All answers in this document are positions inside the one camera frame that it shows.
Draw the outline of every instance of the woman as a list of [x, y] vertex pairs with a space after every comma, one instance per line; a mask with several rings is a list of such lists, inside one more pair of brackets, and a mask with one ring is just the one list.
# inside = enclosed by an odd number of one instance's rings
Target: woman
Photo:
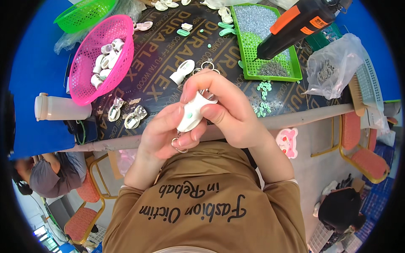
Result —
[[[218, 104], [201, 114], [228, 143], [203, 142], [204, 119], [178, 140], [184, 104], [209, 89]], [[175, 148], [187, 153], [179, 153]], [[264, 190], [241, 148], [248, 148]], [[153, 185], [158, 173], [159, 179]], [[103, 252], [308, 252], [294, 170], [258, 121], [243, 92], [202, 70], [179, 103], [159, 112], [143, 132], [135, 162], [115, 202]]]
[[81, 187], [87, 166], [83, 152], [58, 152], [13, 161], [12, 178], [23, 195], [32, 191], [45, 198], [56, 198]]

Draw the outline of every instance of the white plastic bottle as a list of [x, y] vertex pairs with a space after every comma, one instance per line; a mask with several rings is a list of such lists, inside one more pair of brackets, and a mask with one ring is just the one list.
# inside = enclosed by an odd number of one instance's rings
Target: white plastic bottle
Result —
[[48, 96], [41, 92], [35, 98], [35, 117], [40, 120], [87, 119], [92, 114], [92, 105], [79, 106], [71, 98]]

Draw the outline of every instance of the hand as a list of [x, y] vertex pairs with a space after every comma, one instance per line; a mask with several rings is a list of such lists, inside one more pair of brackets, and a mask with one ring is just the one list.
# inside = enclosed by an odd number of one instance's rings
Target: hand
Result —
[[220, 74], [204, 69], [186, 81], [180, 102], [188, 103], [200, 89], [209, 89], [218, 97], [218, 104], [207, 104], [200, 113], [219, 127], [231, 146], [255, 147], [266, 140], [264, 136], [269, 132], [258, 121], [246, 95], [237, 86]]
[[182, 103], [166, 106], [146, 126], [143, 131], [138, 154], [144, 154], [150, 158], [168, 159], [178, 153], [179, 150], [190, 149], [198, 145], [200, 137], [207, 129], [207, 121], [203, 119], [193, 130], [182, 133], [178, 140], [176, 127], [180, 124], [184, 108]]

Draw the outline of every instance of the green plastic tray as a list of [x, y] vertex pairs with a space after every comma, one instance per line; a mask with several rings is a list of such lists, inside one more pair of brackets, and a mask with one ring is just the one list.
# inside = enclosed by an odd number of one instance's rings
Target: green plastic tray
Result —
[[[277, 17], [280, 17], [280, 13], [276, 8], [270, 7], [270, 6], [265, 6], [261, 4], [238, 4], [238, 6], [248, 6], [248, 5], [257, 5], [261, 6], [267, 9], [272, 10]], [[232, 16], [233, 16], [233, 21], [235, 24], [235, 30], [238, 38], [238, 43], [239, 43], [239, 49], [241, 50], [241, 57], [242, 61], [245, 65], [243, 68], [243, 75], [245, 79], [247, 80], [271, 80], [271, 81], [288, 81], [288, 82], [295, 82], [302, 80], [303, 76], [301, 73], [301, 68], [300, 64], [298, 62], [298, 57], [297, 53], [295, 52], [294, 46], [290, 46], [288, 48], [288, 51], [290, 53], [290, 60], [286, 60], [285, 55], [279, 54], [274, 59], [279, 62], [290, 74], [290, 77], [275, 77], [275, 76], [259, 76], [257, 75], [257, 69], [264, 63], [267, 63], [267, 60], [262, 60], [256, 59], [257, 56], [257, 46], [262, 42], [263, 40], [250, 32], [245, 32], [245, 33], [240, 33], [239, 31], [239, 25], [238, 25], [238, 20], [236, 18], [235, 10], [231, 6], [230, 8]]]

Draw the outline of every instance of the brown t-shirt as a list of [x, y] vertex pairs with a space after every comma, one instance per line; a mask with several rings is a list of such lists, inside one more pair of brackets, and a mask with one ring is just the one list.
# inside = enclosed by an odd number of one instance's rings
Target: brown t-shirt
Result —
[[103, 252], [173, 246], [221, 253], [308, 252], [299, 187], [285, 181], [262, 191], [242, 150], [224, 142], [200, 143], [168, 159], [153, 187], [120, 190]]

